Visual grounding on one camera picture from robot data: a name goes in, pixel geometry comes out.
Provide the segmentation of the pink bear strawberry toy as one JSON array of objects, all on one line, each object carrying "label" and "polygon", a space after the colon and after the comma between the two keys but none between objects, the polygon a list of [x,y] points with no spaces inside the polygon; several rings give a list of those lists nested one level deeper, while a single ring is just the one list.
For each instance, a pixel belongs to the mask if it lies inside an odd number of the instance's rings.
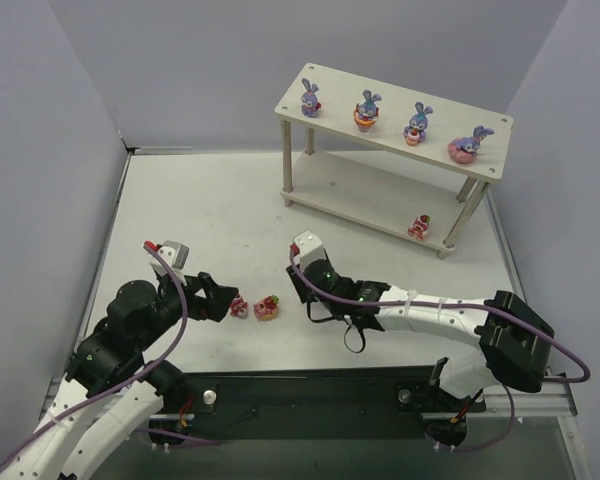
[{"label": "pink bear strawberry toy", "polygon": [[240,319],[245,319],[249,314],[249,304],[241,295],[237,295],[231,302],[230,315]]}]

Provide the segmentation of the pink strawberry cake toy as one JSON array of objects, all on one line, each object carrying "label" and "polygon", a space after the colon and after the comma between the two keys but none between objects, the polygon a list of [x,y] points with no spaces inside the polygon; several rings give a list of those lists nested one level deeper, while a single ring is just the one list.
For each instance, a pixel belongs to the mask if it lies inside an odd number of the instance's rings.
[{"label": "pink strawberry cake toy", "polygon": [[253,306],[254,315],[259,321],[275,319],[280,312],[280,300],[276,295],[269,295],[256,302]]}]

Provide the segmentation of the white strawberry cake slice toy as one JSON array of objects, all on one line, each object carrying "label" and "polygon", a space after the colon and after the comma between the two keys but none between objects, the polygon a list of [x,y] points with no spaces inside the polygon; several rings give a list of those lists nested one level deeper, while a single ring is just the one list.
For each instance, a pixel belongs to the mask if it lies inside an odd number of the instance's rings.
[{"label": "white strawberry cake slice toy", "polygon": [[430,221],[431,217],[429,215],[419,215],[408,228],[407,235],[418,241],[424,241],[429,235]]}]

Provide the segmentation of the small purple bunny toy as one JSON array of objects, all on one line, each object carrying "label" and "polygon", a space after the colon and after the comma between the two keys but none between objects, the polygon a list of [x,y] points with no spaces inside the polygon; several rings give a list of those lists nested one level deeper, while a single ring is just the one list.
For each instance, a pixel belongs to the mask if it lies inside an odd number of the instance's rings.
[{"label": "small purple bunny toy", "polygon": [[301,112],[306,117],[317,118],[321,109],[321,103],[316,95],[319,87],[307,78],[302,78],[301,83],[305,88],[305,92],[301,96]]}]

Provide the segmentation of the purple bunny holding cupcake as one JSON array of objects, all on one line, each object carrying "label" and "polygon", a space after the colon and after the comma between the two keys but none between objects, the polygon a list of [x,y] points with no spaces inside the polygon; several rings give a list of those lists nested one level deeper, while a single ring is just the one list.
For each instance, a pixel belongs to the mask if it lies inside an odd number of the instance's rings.
[{"label": "purple bunny holding cupcake", "polygon": [[416,113],[403,130],[403,137],[408,146],[417,146],[425,141],[429,125],[428,116],[433,113],[433,108],[425,106],[422,102],[416,102],[415,109]]}]

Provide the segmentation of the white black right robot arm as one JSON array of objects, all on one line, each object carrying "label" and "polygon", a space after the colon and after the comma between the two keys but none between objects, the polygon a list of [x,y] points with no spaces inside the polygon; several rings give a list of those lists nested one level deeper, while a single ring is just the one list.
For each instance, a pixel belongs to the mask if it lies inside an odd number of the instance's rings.
[{"label": "white black right robot arm", "polygon": [[463,399],[497,384],[537,393],[545,382],[551,345],[529,329],[552,338],[554,329],[512,292],[491,299],[454,300],[417,295],[384,282],[341,276],[330,261],[318,259],[287,273],[300,301],[321,303],[329,312],[322,322],[344,321],[363,333],[404,331],[449,339],[472,351],[445,357],[434,384]]}]

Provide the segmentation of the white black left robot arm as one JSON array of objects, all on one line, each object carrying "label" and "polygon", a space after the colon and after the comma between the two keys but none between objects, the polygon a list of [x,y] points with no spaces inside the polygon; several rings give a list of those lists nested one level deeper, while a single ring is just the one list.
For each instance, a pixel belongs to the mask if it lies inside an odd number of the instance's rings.
[{"label": "white black left robot arm", "polygon": [[184,403],[183,373],[164,355],[146,362],[144,353],[172,326],[221,321],[237,293],[207,273],[120,287],[71,356],[35,432],[0,463],[0,479],[84,478],[167,398]]}]

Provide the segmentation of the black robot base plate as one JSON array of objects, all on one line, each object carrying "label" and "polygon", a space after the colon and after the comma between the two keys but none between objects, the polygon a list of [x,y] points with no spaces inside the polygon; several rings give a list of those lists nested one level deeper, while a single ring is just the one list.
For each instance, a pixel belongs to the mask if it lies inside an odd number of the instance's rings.
[{"label": "black robot base plate", "polygon": [[397,440],[459,446],[483,401],[434,383],[438,366],[187,373],[143,433],[158,445]]}]

